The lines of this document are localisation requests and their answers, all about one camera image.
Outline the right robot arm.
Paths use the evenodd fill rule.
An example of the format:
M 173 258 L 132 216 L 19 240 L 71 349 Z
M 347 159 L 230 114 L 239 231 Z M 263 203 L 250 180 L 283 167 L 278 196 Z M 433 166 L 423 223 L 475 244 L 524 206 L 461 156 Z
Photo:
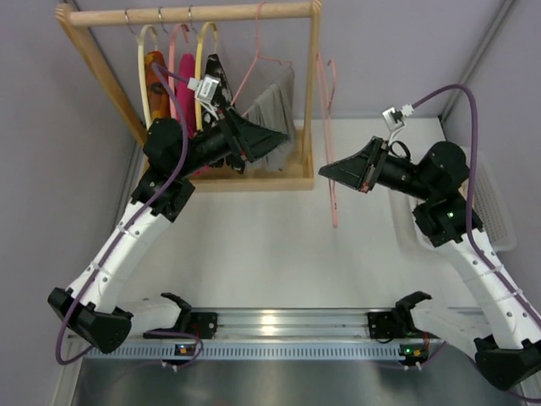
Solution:
M 413 163 L 409 156 L 394 156 L 386 141 L 374 137 L 319 174 L 361 193 L 380 185 L 417 199 L 413 218 L 419 231 L 457 271 L 485 319 L 472 323 L 417 291 L 397 300 L 391 311 L 402 335 L 426 332 L 443 339 L 501 391 L 540 371 L 540 314 L 511 280 L 483 222 L 460 191 L 469 179 L 460 146 L 439 141 Z

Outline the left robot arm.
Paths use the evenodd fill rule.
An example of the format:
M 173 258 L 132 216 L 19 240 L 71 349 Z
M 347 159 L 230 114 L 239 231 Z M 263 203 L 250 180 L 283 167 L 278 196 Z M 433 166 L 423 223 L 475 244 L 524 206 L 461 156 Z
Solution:
M 128 337 L 185 332 L 190 305 L 179 296 L 120 304 L 124 284 L 145 252 L 177 219 L 195 191 L 189 176 L 226 157 L 254 162 L 289 141 L 288 134 L 249 122 L 233 107 L 189 137 L 182 118 L 157 118 L 144 152 L 149 168 L 124 214 L 95 259 L 67 288 L 54 288 L 48 304 L 93 348 L 109 354 Z

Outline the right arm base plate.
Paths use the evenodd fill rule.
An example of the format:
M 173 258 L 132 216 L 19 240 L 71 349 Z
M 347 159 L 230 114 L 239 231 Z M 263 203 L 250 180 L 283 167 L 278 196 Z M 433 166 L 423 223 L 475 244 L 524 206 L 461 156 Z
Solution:
M 369 312 L 367 318 L 369 335 L 373 339 L 385 341 L 414 334 L 407 319 L 397 310 Z

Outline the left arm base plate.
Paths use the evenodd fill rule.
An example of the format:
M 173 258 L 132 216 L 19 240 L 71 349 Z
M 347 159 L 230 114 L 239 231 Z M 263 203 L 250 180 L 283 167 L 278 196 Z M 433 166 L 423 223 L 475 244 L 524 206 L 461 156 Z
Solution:
M 144 338 L 170 338 L 195 336 L 201 339 L 211 339 L 215 336 L 218 326 L 216 312 L 182 313 L 173 327 L 158 328 L 143 334 Z

